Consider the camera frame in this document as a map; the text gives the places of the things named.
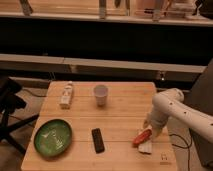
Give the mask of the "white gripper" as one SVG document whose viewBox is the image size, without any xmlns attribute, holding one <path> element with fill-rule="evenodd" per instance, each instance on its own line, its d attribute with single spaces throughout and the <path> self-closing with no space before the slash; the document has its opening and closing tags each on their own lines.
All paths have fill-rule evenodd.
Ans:
<svg viewBox="0 0 213 171">
<path fill-rule="evenodd" d="M 143 122 L 143 128 L 152 128 L 152 137 L 157 138 L 167 123 L 167 118 L 163 116 L 157 116 L 148 114 Z"/>
</svg>

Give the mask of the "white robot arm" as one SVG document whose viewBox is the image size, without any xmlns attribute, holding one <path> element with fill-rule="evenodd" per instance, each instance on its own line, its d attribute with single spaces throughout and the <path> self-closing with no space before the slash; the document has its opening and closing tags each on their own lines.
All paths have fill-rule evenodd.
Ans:
<svg viewBox="0 0 213 171">
<path fill-rule="evenodd" d="M 157 138 L 166 126 L 168 118 L 174 117 L 213 143 L 213 116 L 185 105 L 183 100 L 184 94 L 177 88 L 156 93 L 152 98 L 151 112 L 147 114 L 143 127 L 150 126 L 154 133 L 153 138 Z"/>
</svg>

